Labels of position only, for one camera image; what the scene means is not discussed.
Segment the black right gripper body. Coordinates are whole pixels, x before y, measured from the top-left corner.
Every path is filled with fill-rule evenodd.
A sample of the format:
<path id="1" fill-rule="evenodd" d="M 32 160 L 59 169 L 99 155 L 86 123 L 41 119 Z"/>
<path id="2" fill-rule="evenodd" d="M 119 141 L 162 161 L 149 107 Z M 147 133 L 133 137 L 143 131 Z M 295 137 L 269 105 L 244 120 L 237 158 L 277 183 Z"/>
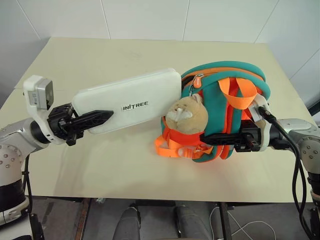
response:
<path id="1" fill-rule="evenodd" d="M 239 135 L 240 143 L 234 145 L 237 153 L 260 151 L 261 129 L 252 120 L 241 121 Z"/>

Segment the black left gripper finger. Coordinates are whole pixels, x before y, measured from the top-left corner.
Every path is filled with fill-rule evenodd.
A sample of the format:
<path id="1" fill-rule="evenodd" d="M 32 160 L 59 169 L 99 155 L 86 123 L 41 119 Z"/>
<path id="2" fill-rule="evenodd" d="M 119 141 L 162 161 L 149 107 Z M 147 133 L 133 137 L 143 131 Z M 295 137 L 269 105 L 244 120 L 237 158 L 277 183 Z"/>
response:
<path id="1" fill-rule="evenodd" d="M 94 110 L 75 117 L 70 122 L 70 128 L 74 131 L 84 131 L 103 125 L 114 114 L 113 110 Z"/>
<path id="2" fill-rule="evenodd" d="M 68 146 L 74 146 L 77 142 L 77 139 L 81 139 L 83 136 L 84 136 L 83 131 L 70 131 L 67 134 L 67 138 L 65 142 Z"/>

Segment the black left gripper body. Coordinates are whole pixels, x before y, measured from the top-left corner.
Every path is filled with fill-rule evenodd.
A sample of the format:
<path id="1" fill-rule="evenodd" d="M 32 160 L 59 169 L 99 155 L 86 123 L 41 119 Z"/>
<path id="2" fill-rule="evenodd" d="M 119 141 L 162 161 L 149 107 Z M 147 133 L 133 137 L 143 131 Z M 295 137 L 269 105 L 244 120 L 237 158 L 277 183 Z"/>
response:
<path id="1" fill-rule="evenodd" d="M 48 125 L 53 134 L 63 140 L 68 137 L 68 131 L 64 129 L 64 125 L 71 122 L 73 115 L 78 117 L 71 103 L 66 103 L 52 109 L 48 116 Z"/>

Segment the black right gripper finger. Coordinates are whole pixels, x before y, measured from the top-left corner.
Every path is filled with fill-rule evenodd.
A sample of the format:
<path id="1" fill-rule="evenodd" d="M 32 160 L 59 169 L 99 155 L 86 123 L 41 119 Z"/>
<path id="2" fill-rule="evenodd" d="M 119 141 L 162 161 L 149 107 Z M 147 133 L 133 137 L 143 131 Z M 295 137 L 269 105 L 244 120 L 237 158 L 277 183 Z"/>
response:
<path id="1" fill-rule="evenodd" d="M 247 142 L 244 136 L 240 133 L 214 133 L 205 135 L 204 133 L 199 136 L 202 143 L 211 146 L 246 146 Z"/>

